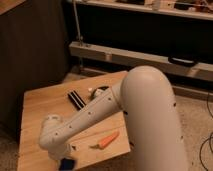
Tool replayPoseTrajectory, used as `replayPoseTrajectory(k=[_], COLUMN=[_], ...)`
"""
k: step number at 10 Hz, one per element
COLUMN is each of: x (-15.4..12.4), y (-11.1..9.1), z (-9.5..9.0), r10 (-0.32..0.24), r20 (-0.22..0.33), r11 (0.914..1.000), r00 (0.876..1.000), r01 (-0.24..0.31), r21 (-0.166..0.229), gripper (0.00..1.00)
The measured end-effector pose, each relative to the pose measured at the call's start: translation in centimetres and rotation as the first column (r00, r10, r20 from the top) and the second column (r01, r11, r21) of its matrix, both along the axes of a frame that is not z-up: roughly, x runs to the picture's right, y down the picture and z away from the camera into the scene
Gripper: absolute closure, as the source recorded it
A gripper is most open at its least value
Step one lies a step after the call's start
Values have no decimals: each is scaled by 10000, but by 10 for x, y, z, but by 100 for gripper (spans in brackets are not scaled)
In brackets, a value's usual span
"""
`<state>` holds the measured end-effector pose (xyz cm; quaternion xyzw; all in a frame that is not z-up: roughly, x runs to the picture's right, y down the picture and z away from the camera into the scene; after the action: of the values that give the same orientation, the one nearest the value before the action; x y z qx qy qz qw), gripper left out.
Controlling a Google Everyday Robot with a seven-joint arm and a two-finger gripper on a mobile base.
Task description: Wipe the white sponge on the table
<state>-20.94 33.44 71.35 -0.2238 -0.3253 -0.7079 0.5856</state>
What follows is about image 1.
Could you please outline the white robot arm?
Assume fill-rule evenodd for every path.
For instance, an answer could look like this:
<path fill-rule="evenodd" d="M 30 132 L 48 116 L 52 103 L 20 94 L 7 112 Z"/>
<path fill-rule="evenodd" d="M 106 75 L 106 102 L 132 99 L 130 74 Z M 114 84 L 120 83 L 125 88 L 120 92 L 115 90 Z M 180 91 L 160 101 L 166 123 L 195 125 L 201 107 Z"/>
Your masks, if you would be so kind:
<path fill-rule="evenodd" d="M 71 152 L 71 137 L 120 111 L 126 113 L 136 171 L 188 171 L 172 86 L 164 73 L 152 66 L 130 70 L 66 121 L 58 115 L 47 116 L 39 146 L 51 159 L 61 160 Z"/>

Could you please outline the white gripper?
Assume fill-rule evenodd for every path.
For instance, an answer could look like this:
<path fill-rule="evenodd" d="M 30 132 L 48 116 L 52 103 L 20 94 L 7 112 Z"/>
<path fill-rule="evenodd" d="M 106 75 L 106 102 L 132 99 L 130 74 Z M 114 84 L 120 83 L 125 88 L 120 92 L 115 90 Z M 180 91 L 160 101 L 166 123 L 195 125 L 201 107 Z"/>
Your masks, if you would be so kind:
<path fill-rule="evenodd" d="M 69 157 L 71 152 L 70 145 L 65 143 L 62 145 L 59 145 L 57 147 L 51 148 L 48 151 L 48 155 L 53 160 L 62 160 L 63 158 Z"/>

